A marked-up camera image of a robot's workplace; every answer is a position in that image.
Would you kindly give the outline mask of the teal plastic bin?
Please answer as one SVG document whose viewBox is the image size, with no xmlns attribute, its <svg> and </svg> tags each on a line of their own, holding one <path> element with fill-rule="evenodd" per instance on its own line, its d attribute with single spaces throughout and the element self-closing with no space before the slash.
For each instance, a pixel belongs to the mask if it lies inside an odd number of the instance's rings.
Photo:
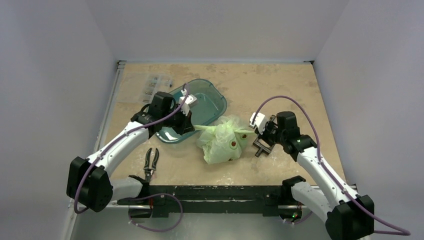
<svg viewBox="0 0 424 240">
<path fill-rule="evenodd" d="M 196 97 L 190 105 L 192 111 L 191 122 L 193 125 L 209 126 L 222 116 L 227 110 L 227 100 L 212 82 L 197 78 L 188 82 L 189 93 Z M 155 135 L 165 144 L 178 144 L 193 136 L 196 131 L 177 134 L 170 127 L 163 127 Z"/>
</svg>

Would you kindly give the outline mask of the light green plastic bag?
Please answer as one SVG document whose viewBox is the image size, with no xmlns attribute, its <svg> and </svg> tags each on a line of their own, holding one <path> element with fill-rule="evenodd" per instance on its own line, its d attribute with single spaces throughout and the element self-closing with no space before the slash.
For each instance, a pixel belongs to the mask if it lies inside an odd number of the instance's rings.
<svg viewBox="0 0 424 240">
<path fill-rule="evenodd" d="M 195 125 L 200 131 L 196 145 L 203 150 L 203 159 L 209 165 L 237 160 L 255 134 L 248 124 L 236 115 L 220 116 L 215 125 Z"/>
</svg>

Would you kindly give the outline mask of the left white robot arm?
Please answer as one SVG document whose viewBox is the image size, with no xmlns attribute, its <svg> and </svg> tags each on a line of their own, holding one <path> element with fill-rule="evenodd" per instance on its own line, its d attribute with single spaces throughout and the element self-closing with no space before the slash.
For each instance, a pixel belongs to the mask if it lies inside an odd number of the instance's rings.
<svg viewBox="0 0 424 240">
<path fill-rule="evenodd" d="M 73 199 L 76 214 L 100 212 L 109 202 L 125 198 L 138 205 L 148 201 L 149 191 L 143 187 L 147 180 L 130 176 L 115 184 L 110 177 L 130 153 L 162 128 L 172 128 L 179 135 L 194 131 L 190 106 L 195 97 L 187 89 L 181 93 L 175 99 L 170 93 L 157 92 L 109 143 L 85 158 L 77 156 L 71 161 L 66 195 Z"/>
</svg>

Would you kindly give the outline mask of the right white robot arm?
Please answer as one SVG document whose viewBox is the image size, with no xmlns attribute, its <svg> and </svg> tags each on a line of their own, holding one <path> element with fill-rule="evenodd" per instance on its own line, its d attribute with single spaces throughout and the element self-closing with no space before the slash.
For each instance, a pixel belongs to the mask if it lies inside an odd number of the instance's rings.
<svg viewBox="0 0 424 240">
<path fill-rule="evenodd" d="M 374 232 L 374 220 L 364 211 L 374 212 L 374 202 L 368 195 L 359 195 L 328 165 L 318 152 L 315 141 L 301 134 L 296 115 L 279 112 L 275 120 L 254 112 L 249 125 L 257 137 L 268 145 L 281 145 L 285 153 L 312 177 L 319 189 L 300 176 L 282 182 L 280 196 L 288 204 L 298 201 L 317 215 L 332 240 L 369 240 Z"/>
</svg>

